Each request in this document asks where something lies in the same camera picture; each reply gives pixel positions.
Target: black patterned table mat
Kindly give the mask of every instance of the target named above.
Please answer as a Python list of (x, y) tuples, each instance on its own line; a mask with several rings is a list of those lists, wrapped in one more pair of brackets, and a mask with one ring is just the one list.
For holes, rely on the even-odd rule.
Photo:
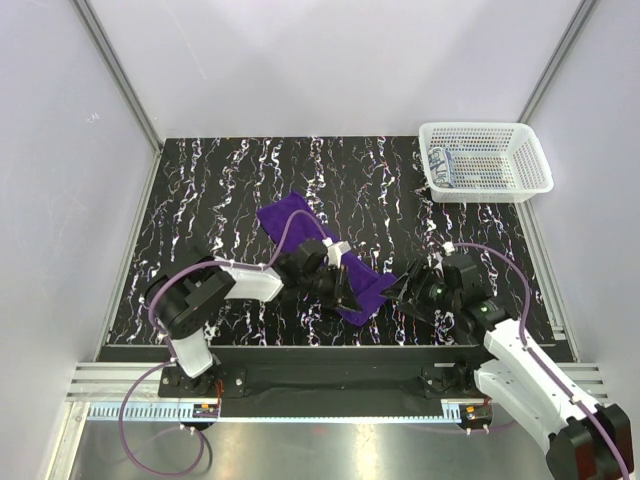
[[(215, 254), (264, 262), (274, 244), (255, 212), (292, 189), (348, 240), (375, 270), (397, 276), (421, 256), (438, 261), (446, 241), (486, 244), (515, 260), (531, 279), (529, 329), (540, 342), (552, 332), (515, 207), (438, 204), (430, 200), (416, 137), (205, 138), (167, 140), (107, 344), (154, 345), (141, 298), (161, 266), (199, 244)], [(524, 289), (499, 259), (471, 252), (511, 309)], [(228, 302), (211, 315), (212, 345), (429, 345), (450, 343), (453, 318), (429, 312), (428, 323), (387, 302), (362, 328), (330, 310)]]

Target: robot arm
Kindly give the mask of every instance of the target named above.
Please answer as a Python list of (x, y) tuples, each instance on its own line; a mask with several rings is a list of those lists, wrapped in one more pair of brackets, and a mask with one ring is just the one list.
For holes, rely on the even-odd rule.
[(485, 292), (471, 257), (451, 255), (442, 267), (440, 276), (426, 262), (415, 262), (385, 295), (418, 318), (433, 308), (455, 313), (459, 343), (478, 343), (494, 357), (479, 365), (457, 364), (453, 378), (463, 384), (461, 390), (501, 404), (538, 443), (558, 480), (621, 476), (609, 446), (581, 405), (604, 427), (632, 472), (631, 428), (622, 409), (600, 405), (577, 387), (526, 330), (525, 346), (519, 322), (499, 298)]
[(359, 311), (346, 267), (341, 262), (348, 250), (346, 242), (311, 239), (291, 254), (280, 254), (269, 268), (248, 269), (221, 261), (221, 265), (206, 266), (184, 275), (195, 265), (205, 265), (205, 262), (210, 265), (216, 260), (192, 249), (156, 273), (145, 297), (151, 303), (169, 279), (178, 279), (159, 297), (155, 314), (171, 339), (183, 372), (196, 379), (213, 365), (203, 328), (211, 313), (219, 311), (229, 300), (270, 302), (286, 294), (302, 292), (315, 295), (328, 307)]

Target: gray wall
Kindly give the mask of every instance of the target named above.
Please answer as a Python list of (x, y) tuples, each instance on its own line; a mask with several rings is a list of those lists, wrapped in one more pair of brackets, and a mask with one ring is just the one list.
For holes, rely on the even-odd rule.
[(66, 0), (0, 2), (0, 476), (43, 477), (151, 150)]
[[(533, 121), (555, 190), (536, 197), (584, 360), (640, 426), (640, 2), (606, 0)], [(640, 454), (636, 438), (636, 456)]]
[(91, 0), (161, 136), (517, 118), (579, 0)]

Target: purple cloth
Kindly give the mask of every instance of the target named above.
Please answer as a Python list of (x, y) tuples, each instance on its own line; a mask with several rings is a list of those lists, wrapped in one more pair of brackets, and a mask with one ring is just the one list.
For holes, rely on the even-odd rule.
[[(289, 216), (296, 210), (306, 210), (313, 214), (305, 199), (297, 192), (291, 192), (289, 196), (279, 202), (258, 210), (258, 219), (269, 237), (274, 242), (279, 243)], [(338, 236), (326, 228), (324, 228), (324, 231), (334, 242), (340, 240)], [(298, 245), (309, 238), (322, 240), (322, 235), (320, 235), (318, 227), (314, 225), (310, 218), (305, 215), (297, 215), (291, 221), (282, 251), (286, 253), (293, 252)], [(369, 317), (377, 312), (387, 300), (380, 296), (380, 292), (393, 285), (396, 282), (396, 277), (391, 273), (377, 274), (362, 263), (352, 252), (347, 252), (342, 256), (342, 263), (347, 266), (349, 285), (351, 285), (351, 289), (358, 299), (362, 312), (356, 313), (344, 310), (339, 310), (339, 312), (345, 320), (359, 327), (364, 325)]]

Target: white plastic basket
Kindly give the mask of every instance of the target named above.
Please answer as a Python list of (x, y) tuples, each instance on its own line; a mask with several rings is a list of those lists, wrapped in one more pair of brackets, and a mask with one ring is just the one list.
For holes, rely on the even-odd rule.
[[(433, 147), (454, 158), (453, 188), (434, 183), (427, 155)], [(540, 141), (522, 123), (425, 123), (420, 153), (435, 202), (519, 203), (553, 188)]]

